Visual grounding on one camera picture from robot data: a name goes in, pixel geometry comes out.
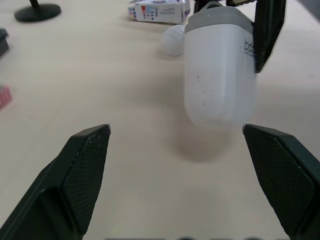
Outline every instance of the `light wooden table surface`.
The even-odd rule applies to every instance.
[[[21,24],[13,12],[28,1],[0,0],[11,47],[0,82],[14,97],[0,111],[0,225],[71,135],[109,123],[84,239],[286,238],[241,129],[224,135],[189,122],[183,56],[159,53],[168,26],[128,21],[127,2],[57,0],[61,16]],[[320,27],[296,0],[287,5],[250,123],[293,134],[320,157]],[[254,16],[252,4],[241,10]]]

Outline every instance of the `black lamp base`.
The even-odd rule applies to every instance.
[[[55,4],[40,4],[37,7],[25,7],[14,13],[19,22],[32,23],[52,19],[61,13],[61,8]]]

